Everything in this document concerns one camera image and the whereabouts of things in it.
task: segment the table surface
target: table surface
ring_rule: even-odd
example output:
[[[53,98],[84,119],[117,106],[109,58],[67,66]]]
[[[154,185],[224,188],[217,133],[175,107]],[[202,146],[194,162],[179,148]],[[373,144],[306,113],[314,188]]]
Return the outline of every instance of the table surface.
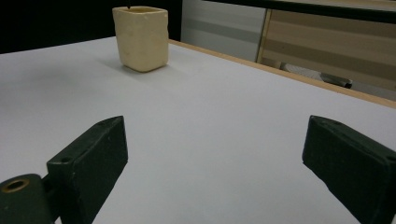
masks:
[[[123,115],[130,159],[94,223],[358,223],[303,165],[308,119],[396,148],[395,103],[171,41],[139,74],[114,37],[0,55],[0,180]]]

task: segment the white wall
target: white wall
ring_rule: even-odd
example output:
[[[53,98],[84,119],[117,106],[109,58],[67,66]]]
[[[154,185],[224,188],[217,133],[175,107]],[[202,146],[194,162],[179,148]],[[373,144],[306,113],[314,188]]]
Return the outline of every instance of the white wall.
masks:
[[[255,61],[265,9],[184,0],[181,41]]]

